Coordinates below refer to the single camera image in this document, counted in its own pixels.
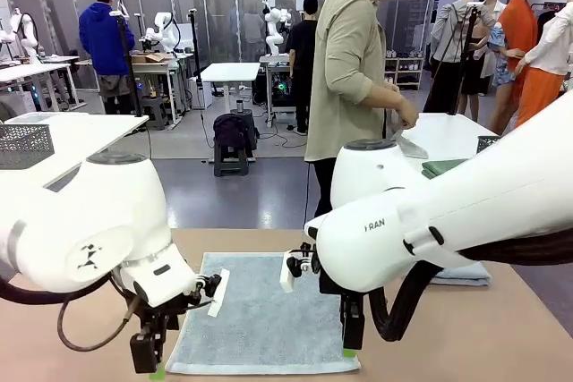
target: black basket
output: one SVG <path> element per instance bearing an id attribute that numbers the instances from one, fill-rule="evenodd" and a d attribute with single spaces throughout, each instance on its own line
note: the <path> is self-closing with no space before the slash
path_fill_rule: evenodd
<path id="1" fill-rule="evenodd" d="M 477 154 L 501 139 L 501 136 L 479 136 L 477 138 Z"/>
<path id="2" fill-rule="evenodd" d="M 47 124 L 0 124 L 0 170 L 22 170 L 54 154 Z"/>

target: gray towel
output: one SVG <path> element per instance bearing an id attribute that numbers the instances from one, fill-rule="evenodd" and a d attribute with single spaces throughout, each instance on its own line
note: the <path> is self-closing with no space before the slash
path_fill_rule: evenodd
<path id="1" fill-rule="evenodd" d="M 474 263 L 467 267 L 445 268 L 431 284 L 462 285 L 462 286 L 489 286 L 492 276 L 482 263 Z"/>
<path id="2" fill-rule="evenodd" d="M 345 358 L 340 298 L 304 275 L 293 293 L 280 284 L 283 254 L 208 253 L 202 273 L 230 270 L 217 318 L 187 314 L 166 370 L 191 375 L 295 375 L 360 369 Z"/>

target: orange garment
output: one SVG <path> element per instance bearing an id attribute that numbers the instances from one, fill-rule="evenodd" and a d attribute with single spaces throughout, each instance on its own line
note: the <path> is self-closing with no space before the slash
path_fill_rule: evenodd
<path id="1" fill-rule="evenodd" d="M 519 100 L 517 127 L 554 102 L 559 95 L 563 81 L 565 81 L 564 75 L 556 75 L 530 67 Z"/>
<path id="2" fill-rule="evenodd" d="M 527 0 L 510 0 L 501 13 L 500 24 L 509 49 L 518 48 L 527 53 L 537 45 L 537 19 Z M 508 58 L 509 71 L 515 71 L 518 63 L 518 58 Z M 527 70 L 524 70 L 513 83 L 511 97 L 514 100 L 519 100 L 526 76 Z"/>

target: blue hoodie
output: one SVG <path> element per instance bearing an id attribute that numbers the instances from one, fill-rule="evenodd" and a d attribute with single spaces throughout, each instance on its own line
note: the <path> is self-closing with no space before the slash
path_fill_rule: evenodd
<path id="1" fill-rule="evenodd" d="M 96 2 L 80 15 L 80 40 L 83 49 L 91 55 L 93 68 L 98 75 L 127 75 L 124 49 L 115 17 L 109 15 L 109 4 Z M 132 50 L 135 37 L 125 25 L 127 47 Z"/>

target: gray jacket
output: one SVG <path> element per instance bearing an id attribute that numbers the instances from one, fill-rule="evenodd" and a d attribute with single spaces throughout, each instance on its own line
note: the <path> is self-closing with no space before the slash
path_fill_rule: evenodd
<path id="1" fill-rule="evenodd" d="M 467 5 L 469 2 L 472 1 L 457 0 L 442 6 L 432 30 L 431 50 L 435 60 L 447 63 L 461 61 L 472 11 Z M 485 5 L 478 5 L 477 10 L 482 23 L 488 29 L 493 29 L 496 21 Z"/>

